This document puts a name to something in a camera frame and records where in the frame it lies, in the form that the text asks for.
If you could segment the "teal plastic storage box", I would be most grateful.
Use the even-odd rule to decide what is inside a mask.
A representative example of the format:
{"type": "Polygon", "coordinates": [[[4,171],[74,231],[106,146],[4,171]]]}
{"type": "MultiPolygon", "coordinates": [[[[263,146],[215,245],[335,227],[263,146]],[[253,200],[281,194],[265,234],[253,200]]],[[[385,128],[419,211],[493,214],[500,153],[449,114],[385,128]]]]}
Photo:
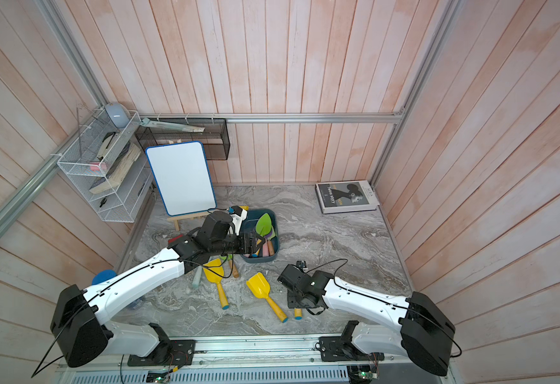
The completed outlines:
{"type": "Polygon", "coordinates": [[[278,225],[277,225],[277,220],[276,220],[276,216],[275,213],[272,210],[269,209],[252,209],[250,211],[248,211],[248,215],[246,218],[246,221],[243,223],[243,226],[241,228],[241,232],[244,233],[244,235],[246,235],[246,254],[242,254],[241,257],[242,259],[249,263],[249,264],[256,264],[256,263],[264,263],[264,262],[273,262],[275,261],[275,259],[278,256],[278,252],[279,252],[279,234],[278,234],[278,225]],[[253,252],[253,249],[256,246],[260,246],[262,248],[262,243],[266,240],[264,237],[258,235],[255,232],[255,226],[257,221],[265,214],[268,213],[271,217],[274,229],[275,229],[275,233],[276,233],[276,237],[272,240],[274,246],[275,246],[275,255],[274,256],[269,256],[266,258],[262,258],[262,257],[258,257],[253,259],[251,257],[251,254],[253,252]]]}

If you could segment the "green trowel with yellow handle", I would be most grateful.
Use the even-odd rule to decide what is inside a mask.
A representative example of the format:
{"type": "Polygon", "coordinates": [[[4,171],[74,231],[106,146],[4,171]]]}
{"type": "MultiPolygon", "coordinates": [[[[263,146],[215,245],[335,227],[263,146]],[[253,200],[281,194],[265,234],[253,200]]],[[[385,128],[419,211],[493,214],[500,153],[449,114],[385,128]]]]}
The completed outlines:
{"type": "Polygon", "coordinates": [[[275,229],[268,213],[265,213],[256,223],[255,232],[264,237],[271,239],[275,235],[275,229]]]}

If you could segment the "purple shovel with pink handle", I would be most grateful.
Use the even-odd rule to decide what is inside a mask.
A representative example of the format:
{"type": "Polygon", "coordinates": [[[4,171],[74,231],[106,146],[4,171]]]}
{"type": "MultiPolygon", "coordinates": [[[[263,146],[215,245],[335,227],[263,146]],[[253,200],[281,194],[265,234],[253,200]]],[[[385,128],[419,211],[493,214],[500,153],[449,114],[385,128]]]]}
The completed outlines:
{"type": "Polygon", "coordinates": [[[266,257],[269,257],[269,256],[270,256],[270,251],[269,251],[269,246],[268,246],[268,244],[267,244],[267,240],[265,240],[265,241],[262,243],[262,248],[261,248],[261,251],[260,251],[260,255],[259,255],[259,256],[262,257],[262,258],[266,258],[266,257]]]}

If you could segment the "light green shovel wooden handle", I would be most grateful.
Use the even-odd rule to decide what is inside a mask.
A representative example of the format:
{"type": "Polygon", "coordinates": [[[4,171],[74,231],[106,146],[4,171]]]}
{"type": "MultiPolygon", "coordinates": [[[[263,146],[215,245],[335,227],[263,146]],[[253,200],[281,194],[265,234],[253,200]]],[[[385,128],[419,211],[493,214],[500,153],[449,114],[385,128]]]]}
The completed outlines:
{"type": "Polygon", "coordinates": [[[269,256],[274,256],[275,255],[275,246],[272,242],[272,240],[275,237],[276,237],[276,233],[275,233],[274,229],[271,229],[271,231],[266,235],[267,249],[268,249],[269,256]]]}

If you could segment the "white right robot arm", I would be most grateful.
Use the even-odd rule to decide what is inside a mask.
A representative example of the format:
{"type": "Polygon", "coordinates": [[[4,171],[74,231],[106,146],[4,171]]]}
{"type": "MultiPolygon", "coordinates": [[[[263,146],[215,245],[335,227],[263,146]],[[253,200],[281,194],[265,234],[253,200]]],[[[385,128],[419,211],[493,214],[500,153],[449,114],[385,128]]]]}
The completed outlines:
{"type": "Polygon", "coordinates": [[[424,371],[443,377],[449,371],[455,327],[425,294],[409,297],[379,293],[348,283],[332,273],[308,274],[288,265],[278,277],[292,309],[320,315],[342,310],[358,315],[339,336],[321,337],[316,349],[324,362],[366,361],[398,355],[424,371]]]}

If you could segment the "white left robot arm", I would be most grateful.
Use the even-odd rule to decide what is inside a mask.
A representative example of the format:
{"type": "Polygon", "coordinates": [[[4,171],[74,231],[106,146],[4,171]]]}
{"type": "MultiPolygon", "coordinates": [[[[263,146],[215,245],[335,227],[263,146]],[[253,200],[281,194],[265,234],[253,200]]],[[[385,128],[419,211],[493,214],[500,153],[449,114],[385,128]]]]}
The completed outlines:
{"type": "Polygon", "coordinates": [[[241,233],[248,212],[241,206],[214,211],[201,227],[180,235],[155,256],[121,275],[81,289],[64,289],[51,321],[51,332],[67,366],[84,366],[101,355],[131,355],[167,363],[172,342],[156,323],[132,326],[113,317],[132,302],[171,280],[203,267],[215,256],[242,254],[241,233]]]}

